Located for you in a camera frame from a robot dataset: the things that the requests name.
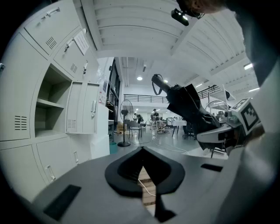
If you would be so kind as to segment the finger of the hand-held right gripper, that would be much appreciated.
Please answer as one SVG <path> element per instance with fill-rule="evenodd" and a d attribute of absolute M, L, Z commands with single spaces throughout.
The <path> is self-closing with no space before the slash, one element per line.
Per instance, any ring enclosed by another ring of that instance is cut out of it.
<path fill-rule="evenodd" d="M 222 143 L 227 132 L 233 131 L 230 126 L 221 126 L 219 128 L 197 134 L 196 138 L 201 143 Z"/>

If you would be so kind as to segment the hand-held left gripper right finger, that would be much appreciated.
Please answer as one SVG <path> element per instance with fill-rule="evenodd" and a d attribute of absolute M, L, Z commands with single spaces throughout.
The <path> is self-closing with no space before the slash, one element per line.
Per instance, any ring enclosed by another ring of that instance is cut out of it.
<path fill-rule="evenodd" d="M 227 160 L 142 147 L 156 185 L 155 218 L 162 224 L 215 224 L 224 192 L 218 179 Z"/>

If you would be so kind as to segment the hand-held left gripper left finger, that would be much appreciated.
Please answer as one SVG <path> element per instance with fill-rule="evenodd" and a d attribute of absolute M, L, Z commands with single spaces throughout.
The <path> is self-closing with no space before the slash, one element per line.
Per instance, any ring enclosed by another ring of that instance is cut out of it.
<path fill-rule="evenodd" d="M 106 181 L 106 168 L 128 154 L 118 153 L 84 162 L 43 189 L 32 207 L 41 212 L 44 223 L 52 224 L 152 224 L 154 218 L 142 205 L 142 188 L 136 182 L 124 180 L 126 187 L 136 190 L 136 196 L 117 193 Z"/>

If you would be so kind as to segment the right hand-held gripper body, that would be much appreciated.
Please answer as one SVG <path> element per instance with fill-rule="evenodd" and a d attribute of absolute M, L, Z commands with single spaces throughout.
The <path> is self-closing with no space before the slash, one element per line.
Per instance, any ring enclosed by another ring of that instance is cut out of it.
<path fill-rule="evenodd" d="M 244 98 L 224 113 L 222 125 L 233 128 L 233 131 L 225 134 L 226 153 L 230 153 L 235 148 L 244 147 L 249 141 L 262 134 L 262 125 L 251 100 L 252 98 Z"/>

